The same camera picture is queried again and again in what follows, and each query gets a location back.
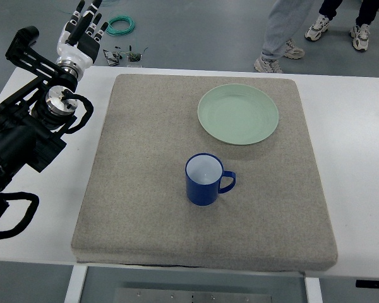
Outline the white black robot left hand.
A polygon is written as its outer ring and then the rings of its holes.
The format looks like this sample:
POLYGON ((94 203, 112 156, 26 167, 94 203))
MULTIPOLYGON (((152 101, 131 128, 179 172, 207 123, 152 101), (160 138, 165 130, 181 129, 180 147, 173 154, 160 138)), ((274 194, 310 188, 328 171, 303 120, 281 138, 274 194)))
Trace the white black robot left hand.
POLYGON ((101 4, 101 0, 92 1, 87 9, 83 9, 85 1, 79 2, 57 43, 59 57, 56 63, 59 66, 69 65, 86 70, 96 61, 100 41, 108 27, 108 22, 100 22, 101 4))

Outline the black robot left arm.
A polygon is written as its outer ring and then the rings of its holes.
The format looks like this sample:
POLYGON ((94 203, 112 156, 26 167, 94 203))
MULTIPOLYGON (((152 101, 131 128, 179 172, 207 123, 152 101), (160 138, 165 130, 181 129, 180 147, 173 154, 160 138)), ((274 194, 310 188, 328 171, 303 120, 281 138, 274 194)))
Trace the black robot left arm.
POLYGON ((32 48, 39 37, 34 26, 17 31, 6 58, 36 77, 0 103, 0 218, 10 201, 29 201, 24 217, 12 229, 0 231, 0 240, 23 232, 39 206, 33 193, 5 193, 24 166, 42 172, 65 148, 62 135, 86 125, 93 105, 75 93, 82 70, 75 59, 53 63, 32 48))

